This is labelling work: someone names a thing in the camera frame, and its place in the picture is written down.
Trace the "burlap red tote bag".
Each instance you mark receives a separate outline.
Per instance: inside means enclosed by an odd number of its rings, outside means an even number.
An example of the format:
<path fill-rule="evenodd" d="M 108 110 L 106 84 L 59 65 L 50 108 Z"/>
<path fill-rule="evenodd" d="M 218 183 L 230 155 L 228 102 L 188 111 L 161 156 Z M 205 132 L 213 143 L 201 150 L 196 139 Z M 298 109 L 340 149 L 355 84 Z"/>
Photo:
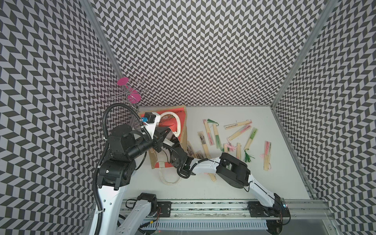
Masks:
<path fill-rule="evenodd" d="M 140 113 L 141 117 L 145 116 L 145 113 L 151 112 L 157 115 L 156 127 L 167 128 L 168 134 L 164 140 L 164 144 L 171 147 L 177 146 L 187 149 L 187 109 L 185 105 L 173 106 L 160 110 L 147 110 Z M 148 151 L 151 168 L 159 170 L 159 177 L 162 183 L 168 186 L 173 186 L 181 181 L 178 178 L 175 182 L 167 181 L 163 176 L 163 169 L 173 167 L 169 155 L 165 157 L 159 156 L 159 153 L 153 149 Z"/>

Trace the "pink blue folding fan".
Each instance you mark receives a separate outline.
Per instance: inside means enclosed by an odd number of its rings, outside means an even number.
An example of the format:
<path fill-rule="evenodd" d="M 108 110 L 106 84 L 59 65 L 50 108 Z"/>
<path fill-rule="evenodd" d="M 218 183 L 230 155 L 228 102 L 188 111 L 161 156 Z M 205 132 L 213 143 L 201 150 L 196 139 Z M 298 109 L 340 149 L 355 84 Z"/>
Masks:
<path fill-rule="evenodd" d="M 263 163 L 263 169 L 265 171 L 269 170 L 270 158 L 271 158 L 271 142 L 265 141 L 265 145 L 264 145 L 264 163 Z"/>

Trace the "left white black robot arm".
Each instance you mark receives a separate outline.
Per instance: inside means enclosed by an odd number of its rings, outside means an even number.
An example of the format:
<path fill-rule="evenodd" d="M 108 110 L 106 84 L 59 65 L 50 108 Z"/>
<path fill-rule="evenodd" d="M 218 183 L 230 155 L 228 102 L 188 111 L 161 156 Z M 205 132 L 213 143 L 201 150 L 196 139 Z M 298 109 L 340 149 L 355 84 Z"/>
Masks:
<path fill-rule="evenodd" d="M 153 131 L 143 133 L 124 124 L 105 134 L 104 153 L 94 173 L 97 208 L 89 232 L 91 235 L 134 235 L 144 219 L 158 213 L 156 195 L 141 193 L 130 215 L 118 223 L 121 205 L 137 168 L 135 159 L 150 149 L 161 151 L 171 132 L 168 127 L 155 127 Z"/>

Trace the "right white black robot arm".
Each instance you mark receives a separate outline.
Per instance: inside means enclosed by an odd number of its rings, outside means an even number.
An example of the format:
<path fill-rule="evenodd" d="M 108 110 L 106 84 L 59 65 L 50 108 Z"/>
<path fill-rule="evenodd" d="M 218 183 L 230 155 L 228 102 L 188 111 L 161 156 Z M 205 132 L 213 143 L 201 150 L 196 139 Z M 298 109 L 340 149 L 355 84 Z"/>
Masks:
<path fill-rule="evenodd" d="M 214 159 L 195 159 L 180 147 L 173 148 L 167 144 L 163 144 L 163 147 L 170 152 L 171 164 L 181 178 L 188 179 L 204 173 L 216 174 L 230 186 L 251 193 L 258 200 L 248 203 L 251 217 L 276 217 L 280 220 L 291 217 L 281 197 L 262 186 L 242 160 L 225 152 Z"/>

